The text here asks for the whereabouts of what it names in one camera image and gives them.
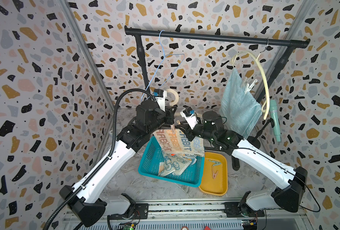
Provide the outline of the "beige plastic hanger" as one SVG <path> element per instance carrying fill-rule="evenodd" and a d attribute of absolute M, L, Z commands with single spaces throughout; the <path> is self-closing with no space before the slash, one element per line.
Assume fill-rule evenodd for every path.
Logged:
<path fill-rule="evenodd" d="M 179 95 L 178 95 L 178 93 L 177 93 L 175 90 L 173 90 L 173 89 L 166 89 L 165 91 L 167 92 L 167 94 L 172 94 L 172 95 L 174 95 L 174 97 L 175 97 L 175 100 L 170 102 L 170 106 L 177 105 L 177 103 L 178 103 L 178 101 L 179 101 Z"/>

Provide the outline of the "beige pink clothespin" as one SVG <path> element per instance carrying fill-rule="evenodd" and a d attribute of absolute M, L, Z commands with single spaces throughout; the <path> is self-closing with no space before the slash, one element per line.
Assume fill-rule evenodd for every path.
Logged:
<path fill-rule="evenodd" d="M 176 134 L 176 128 L 175 128 L 175 124 L 171 124 L 171 130 L 172 130 L 172 134 Z"/>

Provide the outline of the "cream RABBIT lettered towel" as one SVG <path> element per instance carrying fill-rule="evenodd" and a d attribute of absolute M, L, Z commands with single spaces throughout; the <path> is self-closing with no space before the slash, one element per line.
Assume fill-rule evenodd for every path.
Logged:
<path fill-rule="evenodd" d="M 180 129 L 175 129 L 174 133 L 171 129 L 159 129 L 154 133 L 154 137 L 166 154 L 204 157 L 204 141 L 200 137 L 189 141 Z"/>

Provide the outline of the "green clothespin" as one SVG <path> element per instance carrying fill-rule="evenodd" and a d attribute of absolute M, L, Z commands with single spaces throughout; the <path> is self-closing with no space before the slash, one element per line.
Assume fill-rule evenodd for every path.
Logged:
<path fill-rule="evenodd" d="M 211 163 L 211 167 L 219 166 L 222 163 L 220 161 L 208 160 Z"/>

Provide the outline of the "cream towel blue cartoon print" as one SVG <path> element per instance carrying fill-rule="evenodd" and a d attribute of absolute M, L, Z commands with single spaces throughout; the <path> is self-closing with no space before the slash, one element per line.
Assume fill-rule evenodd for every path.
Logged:
<path fill-rule="evenodd" d="M 197 162 L 194 154 L 168 154 L 163 153 L 163 162 L 159 164 L 158 176 L 165 177 L 168 175 L 182 175 L 183 172 L 191 165 Z"/>

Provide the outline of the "blue wire hanger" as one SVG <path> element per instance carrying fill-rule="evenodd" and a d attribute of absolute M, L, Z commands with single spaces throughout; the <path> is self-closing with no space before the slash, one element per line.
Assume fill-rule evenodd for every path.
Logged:
<path fill-rule="evenodd" d="M 184 60 L 185 60 L 185 54 L 184 53 L 175 53 L 175 54 L 165 54 L 165 49 L 164 49 L 164 46 L 163 46 L 163 44 L 162 44 L 162 41 L 161 41 L 161 35 L 162 35 L 162 33 L 163 32 L 165 32 L 165 30 L 161 30 L 160 32 L 159 32 L 159 35 L 158 35 L 158 40 L 159 40 L 159 44 L 160 44 L 160 46 L 161 46 L 161 50 L 162 50 L 162 54 L 163 54 L 163 59 L 161 60 L 161 62 L 160 62 L 160 64 L 158 65 L 158 67 L 156 68 L 156 70 L 155 70 L 155 72 L 154 72 L 154 75 L 152 76 L 152 78 L 151 78 L 151 80 L 149 81 L 149 84 L 148 84 L 148 86 L 145 88 L 145 90 L 148 90 L 149 89 L 149 87 L 151 86 L 151 84 L 152 84 L 152 82 L 154 81 L 154 78 L 156 77 L 156 75 L 157 75 L 157 72 L 158 72 L 158 70 L 160 69 L 160 66 L 163 64 L 163 62 L 167 59 L 167 58 L 169 58 L 169 57 L 172 57 L 172 56 L 176 56 L 176 57 L 179 57 L 179 56 L 182 56 L 182 60 L 181 60 L 181 62 L 180 62 L 180 64 L 179 64 L 179 66 L 178 67 L 176 67 L 176 69 L 169 75 L 169 77 L 164 81 L 164 83 L 163 84 L 161 84 L 160 85 L 160 88 L 171 78 L 171 76 L 178 70 L 178 68 L 182 65 L 182 63 L 184 62 Z"/>

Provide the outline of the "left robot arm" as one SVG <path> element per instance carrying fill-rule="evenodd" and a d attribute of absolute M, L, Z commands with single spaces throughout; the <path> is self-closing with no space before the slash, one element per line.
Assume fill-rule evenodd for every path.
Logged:
<path fill-rule="evenodd" d="M 142 101 L 136 107 L 136 116 L 132 121 L 117 132 L 117 113 L 120 101 L 133 92 L 146 94 L 149 99 Z M 79 226 L 90 227 L 102 216 L 124 214 L 132 205 L 124 195 L 118 198 L 104 198 L 102 192 L 119 171 L 146 143 L 151 135 L 161 126 L 174 123 L 176 105 L 166 105 L 167 91 L 155 89 L 150 93 L 143 89 L 129 89 L 122 93 L 114 106 L 112 143 L 102 159 L 73 186 L 64 186 L 60 195 L 64 199 L 62 204 L 46 221 L 43 229 L 47 230 L 59 212 L 68 206 L 80 220 Z"/>

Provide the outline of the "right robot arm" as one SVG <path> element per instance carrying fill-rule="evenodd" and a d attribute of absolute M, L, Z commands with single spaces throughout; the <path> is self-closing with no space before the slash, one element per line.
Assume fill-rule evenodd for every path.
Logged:
<path fill-rule="evenodd" d="M 239 161 L 243 161 L 274 183 L 272 188 L 246 192 L 238 204 L 240 214 L 249 216 L 261 209 L 283 209 L 296 213 L 302 207 L 302 197 L 309 189 L 307 170 L 281 163 L 235 131 L 225 129 L 223 118 L 214 111 L 207 111 L 199 118 L 192 108 L 187 107 L 180 114 L 187 122 L 183 130 L 189 141 L 196 137 L 209 141 L 218 151 L 231 156 L 234 170 L 238 170 Z"/>

